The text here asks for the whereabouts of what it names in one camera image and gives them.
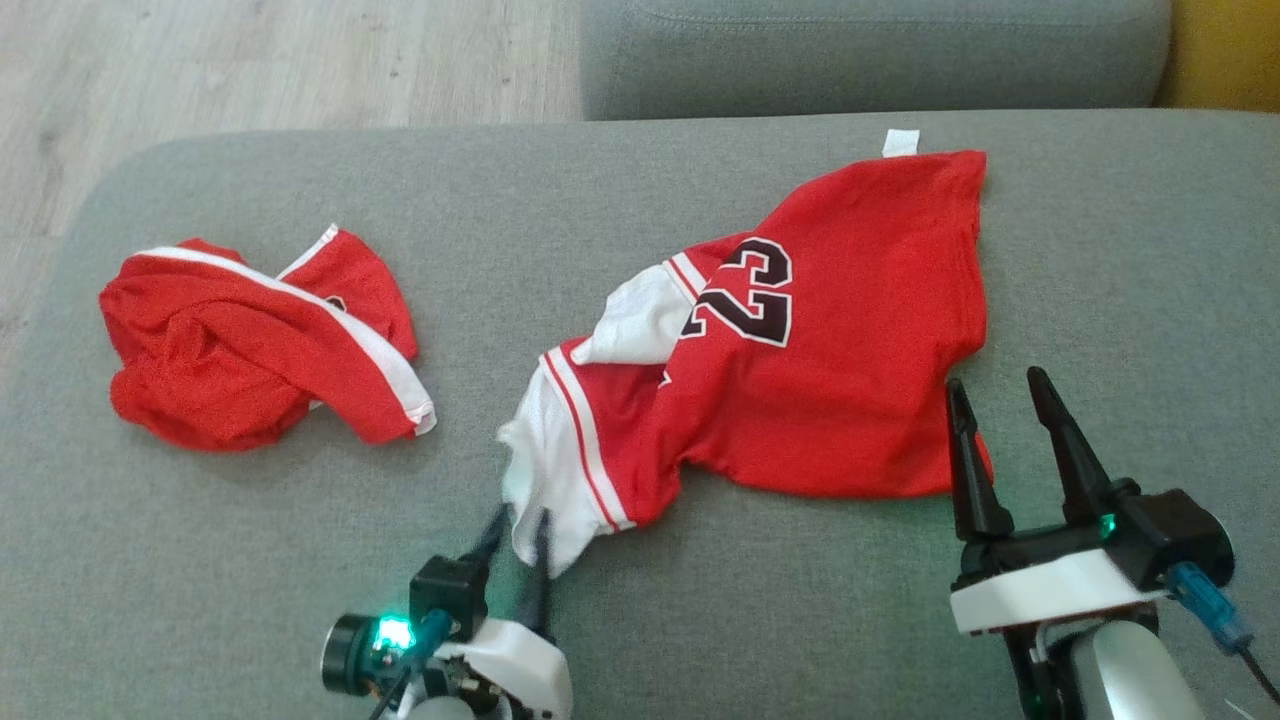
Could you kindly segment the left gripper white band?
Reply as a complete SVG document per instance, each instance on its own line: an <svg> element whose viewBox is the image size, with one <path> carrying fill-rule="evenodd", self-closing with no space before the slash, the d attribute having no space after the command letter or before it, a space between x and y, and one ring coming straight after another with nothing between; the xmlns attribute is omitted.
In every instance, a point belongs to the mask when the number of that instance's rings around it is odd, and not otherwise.
<svg viewBox="0 0 1280 720"><path fill-rule="evenodd" d="M462 555L463 583L486 584L492 561L502 547L509 505L498 503L471 550ZM536 720L570 720L573 689L564 653L552 642L550 512L539 514L534 562L524 584L515 620L486 619L466 642L445 642L442 661L460 661L466 670L531 710Z"/></svg>

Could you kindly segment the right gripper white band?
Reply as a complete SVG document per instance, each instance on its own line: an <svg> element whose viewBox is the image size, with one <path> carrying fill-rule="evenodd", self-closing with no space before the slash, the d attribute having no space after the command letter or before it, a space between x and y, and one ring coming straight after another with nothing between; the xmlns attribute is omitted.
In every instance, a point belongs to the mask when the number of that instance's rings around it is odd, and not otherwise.
<svg viewBox="0 0 1280 720"><path fill-rule="evenodd" d="M1068 521L1027 532L1014 532L996 497L963 382L946 384L954 525L964 544L950 609L963 634L1092 616L1166 596L1140 589L1108 556L1105 546L1115 534L1111 478L1048 373L1029 366L1027 382L1053 447Z"/></svg>

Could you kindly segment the red number 23 basketball jersey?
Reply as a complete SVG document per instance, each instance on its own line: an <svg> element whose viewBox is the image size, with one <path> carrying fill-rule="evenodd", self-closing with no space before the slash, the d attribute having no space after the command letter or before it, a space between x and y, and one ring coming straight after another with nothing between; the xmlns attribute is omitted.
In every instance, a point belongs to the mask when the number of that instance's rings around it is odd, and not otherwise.
<svg viewBox="0 0 1280 720"><path fill-rule="evenodd" d="M950 489L945 384L986 343L979 149L869 158L618 286L498 430L509 538L558 577L696 468L817 498Z"/></svg>

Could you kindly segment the red shorts with white stripe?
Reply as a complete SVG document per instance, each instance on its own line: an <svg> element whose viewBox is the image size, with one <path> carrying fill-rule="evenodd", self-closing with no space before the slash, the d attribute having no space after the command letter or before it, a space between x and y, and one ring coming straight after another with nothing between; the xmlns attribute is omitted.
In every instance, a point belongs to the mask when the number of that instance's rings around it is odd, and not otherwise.
<svg viewBox="0 0 1280 720"><path fill-rule="evenodd" d="M122 360L113 407L183 448L271 445L317 406L370 445L436 425L408 304L339 225L275 275L198 238L134 252L99 306Z"/></svg>

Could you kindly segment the wide yellow sofa backrest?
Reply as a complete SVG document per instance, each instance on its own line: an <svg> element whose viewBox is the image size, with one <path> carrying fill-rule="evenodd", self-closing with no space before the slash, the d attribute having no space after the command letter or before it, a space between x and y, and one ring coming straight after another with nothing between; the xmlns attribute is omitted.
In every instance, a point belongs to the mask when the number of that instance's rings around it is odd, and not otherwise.
<svg viewBox="0 0 1280 720"><path fill-rule="evenodd" d="M1280 0L1171 0L1155 104L1280 114Z"/></svg>

